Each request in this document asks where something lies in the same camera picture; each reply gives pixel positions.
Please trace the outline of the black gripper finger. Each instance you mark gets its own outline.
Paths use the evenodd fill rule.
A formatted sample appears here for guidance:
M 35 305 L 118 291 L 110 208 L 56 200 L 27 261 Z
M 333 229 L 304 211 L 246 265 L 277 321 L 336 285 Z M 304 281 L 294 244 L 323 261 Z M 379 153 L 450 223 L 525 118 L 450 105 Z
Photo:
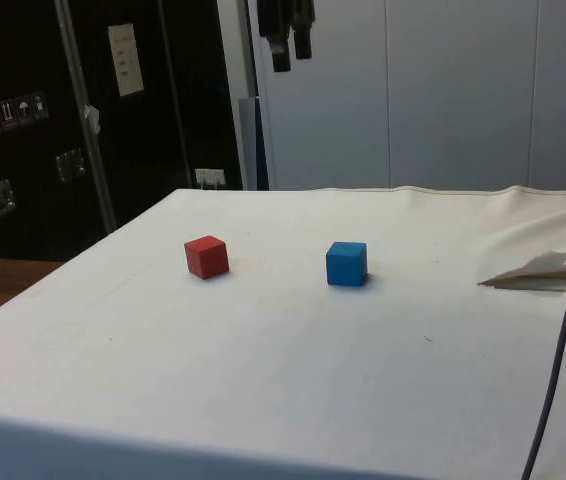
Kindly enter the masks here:
M 259 35 L 269 44 L 273 70 L 276 73 L 291 69 L 289 31 L 292 20 L 292 2 L 285 0 L 258 0 Z
M 295 55 L 298 60 L 312 58 L 311 28 L 315 22 L 312 0 L 293 0 L 291 28 L 294 34 Z

